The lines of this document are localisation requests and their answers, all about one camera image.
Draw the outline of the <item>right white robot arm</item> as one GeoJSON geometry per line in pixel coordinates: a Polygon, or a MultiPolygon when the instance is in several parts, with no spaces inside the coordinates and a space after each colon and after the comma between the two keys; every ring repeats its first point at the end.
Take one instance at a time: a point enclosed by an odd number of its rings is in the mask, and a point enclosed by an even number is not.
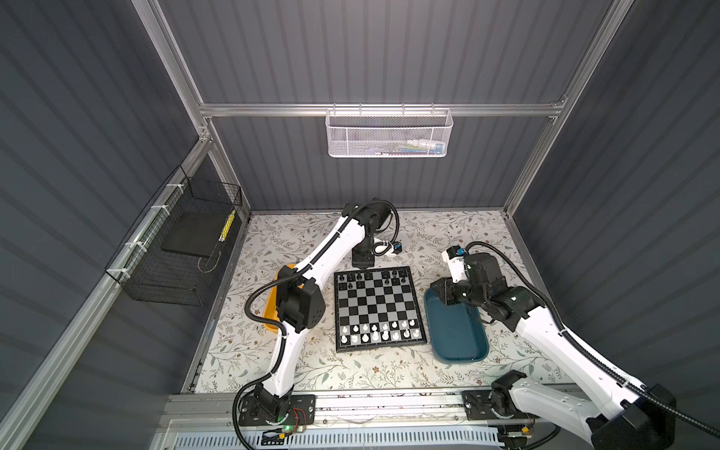
{"type": "Polygon", "coordinates": [[[642,382],[611,364],[567,328],[551,301],[530,283],[511,287],[493,247],[472,253],[453,246],[442,252],[450,274],[430,290],[446,305],[483,309],[551,359],[584,393],[573,397],[512,369],[496,379],[487,398],[501,419],[520,414],[543,418],[595,449],[668,449],[675,442],[676,399],[663,386],[642,382]]]}

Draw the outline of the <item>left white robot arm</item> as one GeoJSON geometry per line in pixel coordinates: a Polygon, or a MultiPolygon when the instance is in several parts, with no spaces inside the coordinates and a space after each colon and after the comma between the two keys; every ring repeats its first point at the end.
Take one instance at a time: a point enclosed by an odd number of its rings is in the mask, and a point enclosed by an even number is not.
{"type": "Polygon", "coordinates": [[[239,392],[257,404],[261,416],[273,423],[281,422],[291,410],[294,373],[305,341],[312,328],[322,320],[326,311],[323,288],[337,266],[364,243],[375,251],[374,235],[389,217],[395,221],[392,238],[380,243],[386,252],[398,239],[399,213],[391,202],[373,199],[365,204],[346,204],[341,216],[321,243],[293,267],[284,266],[277,278],[254,291],[244,307],[245,315],[253,322],[274,326],[277,340],[265,375],[248,382],[239,392]],[[252,312],[253,302],[264,292],[276,294],[275,319],[252,312]]]}

